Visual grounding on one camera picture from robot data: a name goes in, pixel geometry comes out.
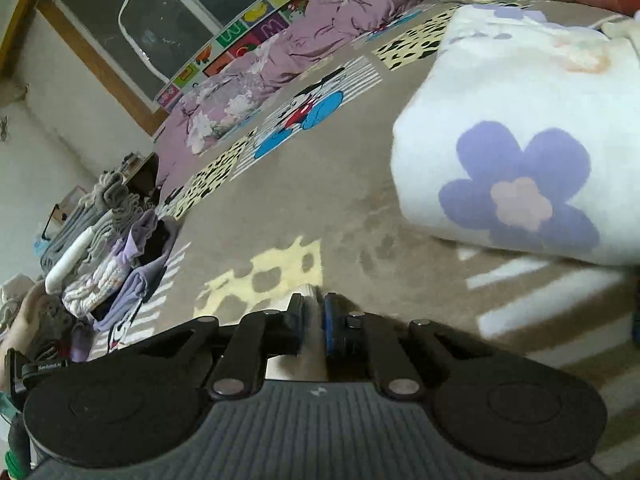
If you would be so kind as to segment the Mickey Mouse bed blanket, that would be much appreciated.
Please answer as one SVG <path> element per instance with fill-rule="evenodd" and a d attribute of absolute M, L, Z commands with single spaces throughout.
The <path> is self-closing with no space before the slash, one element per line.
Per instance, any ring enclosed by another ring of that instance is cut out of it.
<path fill-rule="evenodd" d="M 639 474 L 639 352 L 631 341 L 636 276 L 570 260 L 445 242 L 410 226 L 390 175 L 392 125 L 430 71 L 454 9 L 427 0 L 409 21 L 356 41 L 292 81 L 242 130 L 256 141 L 284 102 L 343 64 L 363 92 L 291 136 L 183 216 L 151 299 L 96 338 L 103 356 L 202 314 L 232 324 L 293 289 L 338 292 L 401 321 L 430 318 L 597 387 L 608 426 L 594 461 Z"/>

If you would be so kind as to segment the folded clothes stack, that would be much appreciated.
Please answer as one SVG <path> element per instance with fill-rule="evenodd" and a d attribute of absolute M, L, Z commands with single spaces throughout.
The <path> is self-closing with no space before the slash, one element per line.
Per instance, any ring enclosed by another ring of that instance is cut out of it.
<path fill-rule="evenodd" d="M 56 259 L 45 258 L 46 291 L 75 318 L 107 332 L 142 305 L 166 271 L 179 225 L 126 198 L 84 229 Z"/>
<path fill-rule="evenodd" d="M 2 309 L 15 307 L 11 325 L 1 312 L 1 391 L 9 392 L 10 350 L 20 352 L 30 362 L 70 358 L 84 362 L 94 341 L 91 327 L 75 318 L 58 295 L 48 295 L 44 281 L 27 280 L 29 289 L 18 294 L 2 286 Z"/>

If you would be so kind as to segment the cluttered wooden desk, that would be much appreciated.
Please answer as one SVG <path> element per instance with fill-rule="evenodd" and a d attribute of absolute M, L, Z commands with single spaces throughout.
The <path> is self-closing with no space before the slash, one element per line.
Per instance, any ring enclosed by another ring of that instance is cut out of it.
<path fill-rule="evenodd" d="M 138 196 L 139 203 L 152 197 L 158 170 L 158 156 L 149 154 L 137 162 L 129 172 L 112 170 L 100 175 L 93 189 L 77 201 L 57 233 L 47 236 L 46 226 L 34 244 L 34 252 L 44 268 L 45 258 L 56 259 L 88 226 L 93 226 L 107 211 L 122 208 L 126 198 Z"/>

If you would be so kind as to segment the white and lilac sweatshirt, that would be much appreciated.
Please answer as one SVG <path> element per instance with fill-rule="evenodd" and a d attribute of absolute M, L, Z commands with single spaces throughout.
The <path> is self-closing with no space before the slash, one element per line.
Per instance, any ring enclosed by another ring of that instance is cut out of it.
<path fill-rule="evenodd" d="M 275 356 L 267 361 L 266 378 L 296 382 L 326 382 L 326 344 L 322 330 L 323 312 L 317 286 L 303 284 L 285 295 L 272 298 L 268 308 L 285 311 L 294 294 L 303 296 L 305 305 L 304 336 L 297 356 Z"/>

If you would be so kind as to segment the wood framed window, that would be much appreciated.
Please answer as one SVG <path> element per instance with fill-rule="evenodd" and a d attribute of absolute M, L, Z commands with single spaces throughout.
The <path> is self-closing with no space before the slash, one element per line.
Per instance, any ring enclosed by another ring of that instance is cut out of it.
<path fill-rule="evenodd" d="M 154 96 L 208 36 L 179 0 L 40 0 L 38 9 L 147 134 L 170 112 Z"/>

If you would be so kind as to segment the pink floral duvet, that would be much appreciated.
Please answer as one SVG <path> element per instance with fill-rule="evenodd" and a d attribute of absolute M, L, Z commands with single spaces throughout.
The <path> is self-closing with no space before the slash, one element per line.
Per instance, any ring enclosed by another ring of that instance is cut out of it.
<path fill-rule="evenodd" d="M 158 129 L 155 185 L 165 195 L 201 152 L 309 67 L 421 0 L 308 0 L 304 15 L 187 91 Z"/>

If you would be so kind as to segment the left folded clothes stack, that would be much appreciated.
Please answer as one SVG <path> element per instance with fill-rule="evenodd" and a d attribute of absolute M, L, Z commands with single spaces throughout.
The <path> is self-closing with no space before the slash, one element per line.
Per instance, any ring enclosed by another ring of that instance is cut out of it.
<path fill-rule="evenodd" d="M 84 362 L 94 341 L 91 327 L 75 318 L 58 295 L 48 295 L 44 281 L 27 280 L 29 289 L 18 294 L 2 286 L 2 309 L 15 307 L 11 325 L 1 312 L 1 391 L 9 392 L 10 350 L 20 352 L 30 362 L 70 358 Z"/>

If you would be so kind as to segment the white purple flower blanket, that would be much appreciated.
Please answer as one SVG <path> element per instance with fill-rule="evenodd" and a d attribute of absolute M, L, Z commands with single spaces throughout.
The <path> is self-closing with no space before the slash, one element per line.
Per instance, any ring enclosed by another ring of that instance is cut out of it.
<path fill-rule="evenodd" d="M 446 240 L 639 261 L 639 23 L 462 6 L 393 126 L 405 218 Z"/>

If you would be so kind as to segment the middle folded clothes stack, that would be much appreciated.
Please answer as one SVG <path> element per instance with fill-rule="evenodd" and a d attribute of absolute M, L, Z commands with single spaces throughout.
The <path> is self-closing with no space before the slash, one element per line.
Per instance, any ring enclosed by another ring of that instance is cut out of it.
<path fill-rule="evenodd" d="M 126 198 L 84 229 L 56 259 L 45 258 L 46 291 L 75 318 L 107 332 L 142 305 L 166 271 L 179 225 Z"/>

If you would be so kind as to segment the colourful alphabet wall strip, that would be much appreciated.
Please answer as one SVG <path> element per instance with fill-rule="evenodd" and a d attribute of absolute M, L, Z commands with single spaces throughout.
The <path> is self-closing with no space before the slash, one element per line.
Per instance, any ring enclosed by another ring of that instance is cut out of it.
<path fill-rule="evenodd" d="M 290 26 L 302 12 L 300 0 L 179 0 L 208 36 L 180 55 L 154 101 L 171 110 L 178 97 L 244 53 Z"/>

